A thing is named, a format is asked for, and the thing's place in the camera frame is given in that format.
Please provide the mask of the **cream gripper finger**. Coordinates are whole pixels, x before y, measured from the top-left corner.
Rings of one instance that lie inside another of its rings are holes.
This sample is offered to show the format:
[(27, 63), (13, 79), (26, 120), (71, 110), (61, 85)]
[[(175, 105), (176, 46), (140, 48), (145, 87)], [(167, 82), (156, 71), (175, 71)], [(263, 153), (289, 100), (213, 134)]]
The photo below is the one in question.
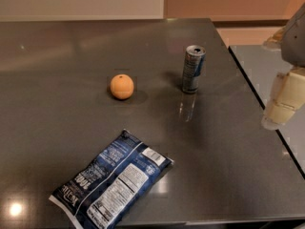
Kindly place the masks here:
[(280, 51), (283, 34), (284, 34), (284, 28), (281, 28), (278, 31), (276, 31), (266, 41), (263, 42), (262, 44), (263, 48), (269, 51)]
[(287, 73), (278, 73), (261, 124), (267, 130), (276, 130), (285, 125), (304, 104), (305, 68), (292, 67)]

